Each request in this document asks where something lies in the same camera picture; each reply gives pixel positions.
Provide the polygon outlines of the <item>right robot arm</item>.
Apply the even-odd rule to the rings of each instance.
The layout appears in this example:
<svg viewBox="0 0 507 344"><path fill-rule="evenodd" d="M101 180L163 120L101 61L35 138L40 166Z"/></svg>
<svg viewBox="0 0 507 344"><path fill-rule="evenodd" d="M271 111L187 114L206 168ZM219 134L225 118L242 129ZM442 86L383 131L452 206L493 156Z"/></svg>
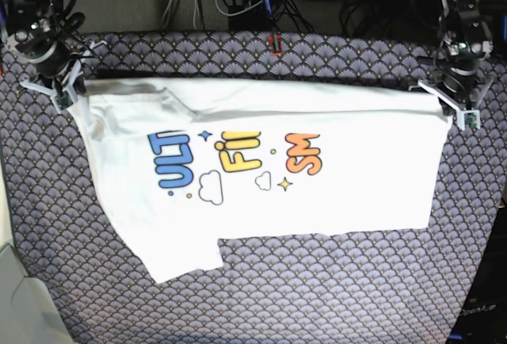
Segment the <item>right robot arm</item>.
<svg viewBox="0 0 507 344"><path fill-rule="evenodd" d="M74 11L76 2L1 0L1 46L37 74L21 86L49 96L58 113L86 92L83 67L102 45L78 37L85 16Z"/></svg>

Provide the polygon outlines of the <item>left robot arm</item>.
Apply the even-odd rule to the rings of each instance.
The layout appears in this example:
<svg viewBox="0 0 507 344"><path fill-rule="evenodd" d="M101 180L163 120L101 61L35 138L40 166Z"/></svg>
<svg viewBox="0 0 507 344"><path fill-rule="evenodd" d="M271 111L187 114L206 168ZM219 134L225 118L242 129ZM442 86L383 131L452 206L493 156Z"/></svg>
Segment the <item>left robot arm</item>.
<svg viewBox="0 0 507 344"><path fill-rule="evenodd" d="M417 58L433 69L432 80L419 79L416 87L454 110L459 129L480 128L480 106L494 78L480 80L477 74L493 52L492 33L480 13L480 0L439 1L438 45L430 57Z"/></svg>

